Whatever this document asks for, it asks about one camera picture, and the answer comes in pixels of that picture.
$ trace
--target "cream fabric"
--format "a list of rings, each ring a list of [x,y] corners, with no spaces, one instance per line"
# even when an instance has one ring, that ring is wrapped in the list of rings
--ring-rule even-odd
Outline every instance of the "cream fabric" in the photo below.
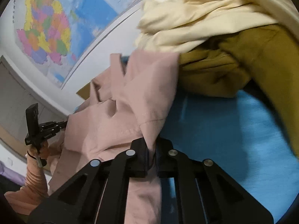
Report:
[[[147,0],[135,43],[185,53],[209,37],[275,23],[299,40],[299,13],[291,0]]]

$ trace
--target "mustard yellow fabric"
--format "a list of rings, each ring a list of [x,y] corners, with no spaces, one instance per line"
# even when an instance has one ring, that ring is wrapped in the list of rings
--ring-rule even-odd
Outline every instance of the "mustard yellow fabric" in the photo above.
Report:
[[[196,49],[181,54],[179,82],[187,91],[211,97],[234,97],[251,79],[246,70],[220,49]]]
[[[146,0],[135,44],[186,53],[208,38],[280,23],[299,40],[299,13],[291,0]]]
[[[231,97],[254,79],[279,113],[299,157],[299,45],[285,28],[268,25],[215,36],[182,54],[180,65],[185,90],[208,96]]]
[[[83,88],[81,88],[77,94],[82,98],[82,99],[88,99],[89,98],[89,93],[90,93],[90,84],[86,84]]]

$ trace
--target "metal screw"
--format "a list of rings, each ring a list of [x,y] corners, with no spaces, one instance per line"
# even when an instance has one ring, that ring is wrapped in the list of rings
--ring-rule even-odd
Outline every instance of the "metal screw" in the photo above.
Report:
[[[170,151],[168,152],[168,154],[169,154],[170,156],[176,156],[176,155],[178,154],[178,151],[172,149],[172,150],[170,150]]]
[[[93,159],[91,162],[90,162],[90,165],[92,167],[97,167],[100,165],[100,161],[98,159]]]
[[[213,161],[211,159],[204,160],[204,165],[211,167],[213,165]]]
[[[136,153],[136,152],[135,152],[134,150],[132,150],[132,149],[126,151],[126,154],[127,154],[128,156],[133,156],[133,155],[135,155],[135,153]]]

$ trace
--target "pink knit sleeve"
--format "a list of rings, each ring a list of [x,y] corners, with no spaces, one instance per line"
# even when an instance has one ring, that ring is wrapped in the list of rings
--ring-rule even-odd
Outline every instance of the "pink knit sleeve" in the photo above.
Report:
[[[19,191],[6,192],[4,196],[15,212],[29,215],[44,198],[48,197],[47,191],[43,168],[39,168],[36,160],[28,156],[25,185]]]

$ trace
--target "olive green clothing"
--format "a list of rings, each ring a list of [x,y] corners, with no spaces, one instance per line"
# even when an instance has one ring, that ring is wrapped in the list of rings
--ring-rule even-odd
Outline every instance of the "olive green clothing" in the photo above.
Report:
[[[232,97],[250,78],[273,103],[299,157],[299,46],[285,28],[215,36],[181,55],[179,82],[189,92]]]

